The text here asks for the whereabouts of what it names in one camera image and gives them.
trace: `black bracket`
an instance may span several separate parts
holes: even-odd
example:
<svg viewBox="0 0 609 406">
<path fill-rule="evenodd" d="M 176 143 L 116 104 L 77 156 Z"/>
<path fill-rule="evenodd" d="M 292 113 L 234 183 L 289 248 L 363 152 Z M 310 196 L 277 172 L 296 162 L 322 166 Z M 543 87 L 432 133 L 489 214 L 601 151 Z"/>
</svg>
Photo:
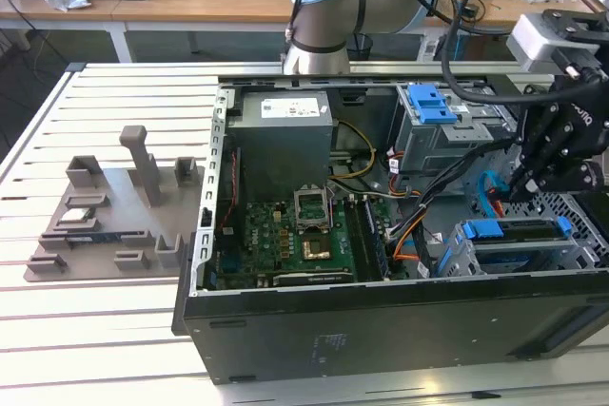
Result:
<svg viewBox="0 0 609 406">
<path fill-rule="evenodd" d="M 609 45 L 609 24 L 604 13 L 545 10 L 541 17 L 550 29 L 565 40 Z"/>
</svg>

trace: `blue latch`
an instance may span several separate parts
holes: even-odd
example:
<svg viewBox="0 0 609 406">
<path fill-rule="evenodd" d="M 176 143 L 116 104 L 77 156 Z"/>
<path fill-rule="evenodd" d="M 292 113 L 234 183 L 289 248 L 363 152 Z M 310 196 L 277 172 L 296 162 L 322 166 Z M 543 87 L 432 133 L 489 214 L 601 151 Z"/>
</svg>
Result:
<svg viewBox="0 0 609 406">
<path fill-rule="evenodd" d="M 562 234 L 565 237 L 570 237 L 571 235 L 573 235 L 573 225 L 567 218 L 565 218 L 564 216 L 558 216 L 556 219 L 556 223 L 559 225 L 559 228 L 560 230 L 562 230 Z"/>
<path fill-rule="evenodd" d="M 419 111 L 421 124 L 455 124 L 457 116 L 446 106 L 446 98 L 433 85 L 408 86 L 410 103 Z"/>
<path fill-rule="evenodd" d="M 480 219 L 467 221 L 463 224 L 463 232 L 468 240 L 476 238 L 498 238 L 503 236 L 503 230 L 495 219 Z"/>
<path fill-rule="evenodd" d="M 438 269 L 436 270 L 436 275 L 440 274 L 440 272 L 446 266 L 448 259 L 450 259 L 450 256 L 452 256 L 452 255 L 453 255 L 453 250 L 449 247 L 448 249 L 446 249 L 446 252 L 444 253 L 444 257 L 442 257 L 442 260 L 440 261 L 440 264 L 438 265 Z"/>
</svg>

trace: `gray power supply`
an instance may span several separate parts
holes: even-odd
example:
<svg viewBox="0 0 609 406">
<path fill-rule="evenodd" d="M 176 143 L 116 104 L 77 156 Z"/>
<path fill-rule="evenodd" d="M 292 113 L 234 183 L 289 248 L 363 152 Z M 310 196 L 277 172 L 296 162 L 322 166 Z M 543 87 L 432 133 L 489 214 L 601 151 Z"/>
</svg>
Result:
<svg viewBox="0 0 609 406">
<path fill-rule="evenodd" d="M 246 94 L 228 136 L 242 150 L 248 201 L 290 200 L 305 184 L 325 186 L 332 115 L 324 91 Z"/>
</svg>

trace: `green motherboard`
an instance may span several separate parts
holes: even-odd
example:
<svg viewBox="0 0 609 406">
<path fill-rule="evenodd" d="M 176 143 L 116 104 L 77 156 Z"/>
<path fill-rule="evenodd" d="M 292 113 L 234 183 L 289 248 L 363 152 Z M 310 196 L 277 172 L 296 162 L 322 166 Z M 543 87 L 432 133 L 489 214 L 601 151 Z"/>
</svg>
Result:
<svg viewBox="0 0 609 406">
<path fill-rule="evenodd" d="M 358 205 L 364 204 L 368 211 L 356 211 Z M 353 281 L 369 280 L 367 270 L 380 267 L 376 258 L 362 252 L 365 251 L 362 233 L 370 233 L 367 227 L 374 223 L 376 243 L 380 245 L 374 244 L 371 250 L 378 252 L 383 262 L 379 237 L 390 225 L 386 203 L 380 199 L 368 202 L 342 199 L 334 200 L 329 207 L 331 226 L 299 230 L 294 202 L 248 203 L 242 246 L 225 251 L 219 259 L 219 288 L 269 287 L 273 286 L 274 277 L 294 273 L 347 273 L 353 275 Z M 319 203 L 301 202 L 301 218 L 317 219 L 323 215 Z M 366 246 L 373 245 L 372 241 L 366 241 Z"/>
</svg>

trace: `white label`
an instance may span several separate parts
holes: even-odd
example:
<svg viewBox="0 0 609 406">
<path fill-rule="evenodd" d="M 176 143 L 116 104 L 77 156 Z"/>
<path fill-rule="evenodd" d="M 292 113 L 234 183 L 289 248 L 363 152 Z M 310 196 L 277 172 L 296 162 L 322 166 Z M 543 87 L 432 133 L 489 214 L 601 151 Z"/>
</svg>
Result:
<svg viewBox="0 0 609 406">
<path fill-rule="evenodd" d="M 68 238 L 69 242 L 92 242 L 92 237 L 70 237 Z"/>
<path fill-rule="evenodd" d="M 417 271 L 423 278 L 429 278 L 429 268 L 419 262 L 417 265 Z"/>
<path fill-rule="evenodd" d="M 444 242 L 444 238 L 442 236 L 442 232 L 432 234 L 431 240 L 427 242 L 427 244 L 442 244 Z"/>
<path fill-rule="evenodd" d="M 315 118 L 320 116 L 317 99 L 264 99 L 263 118 Z"/>
<path fill-rule="evenodd" d="M 453 113 L 469 113 L 469 109 L 465 105 L 450 105 L 448 106 Z"/>
<path fill-rule="evenodd" d="M 394 175 L 400 173 L 400 161 L 397 159 L 389 159 L 389 172 Z"/>
</svg>

